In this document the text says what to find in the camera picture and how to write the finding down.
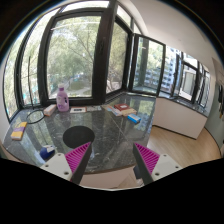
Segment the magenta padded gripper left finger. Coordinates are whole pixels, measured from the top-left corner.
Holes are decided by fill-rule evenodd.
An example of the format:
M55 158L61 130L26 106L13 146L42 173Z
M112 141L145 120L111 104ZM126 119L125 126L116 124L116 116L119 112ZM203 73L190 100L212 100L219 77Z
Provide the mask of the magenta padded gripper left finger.
M91 152L91 143L85 143L66 154L56 153L41 169L79 185Z

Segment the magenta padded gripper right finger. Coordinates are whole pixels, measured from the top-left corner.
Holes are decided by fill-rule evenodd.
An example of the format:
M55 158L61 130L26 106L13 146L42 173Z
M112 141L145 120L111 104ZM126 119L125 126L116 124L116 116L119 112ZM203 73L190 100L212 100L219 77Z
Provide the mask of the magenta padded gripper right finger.
M158 154L138 143L133 144L133 154L145 185L182 169L168 154Z

